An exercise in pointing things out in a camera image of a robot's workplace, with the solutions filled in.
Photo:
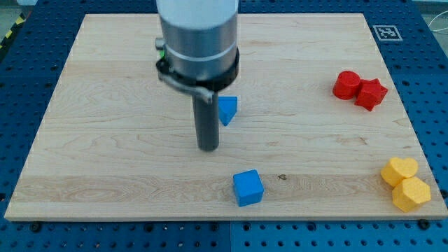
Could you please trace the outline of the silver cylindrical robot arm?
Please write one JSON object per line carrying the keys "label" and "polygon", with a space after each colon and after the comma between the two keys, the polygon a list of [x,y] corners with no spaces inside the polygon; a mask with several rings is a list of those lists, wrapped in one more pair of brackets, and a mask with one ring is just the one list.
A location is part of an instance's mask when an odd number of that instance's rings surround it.
{"label": "silver cylindrical robot arm", "polygon": [[238,0],[157,0],[158,78],[206,104],[237,75]]}

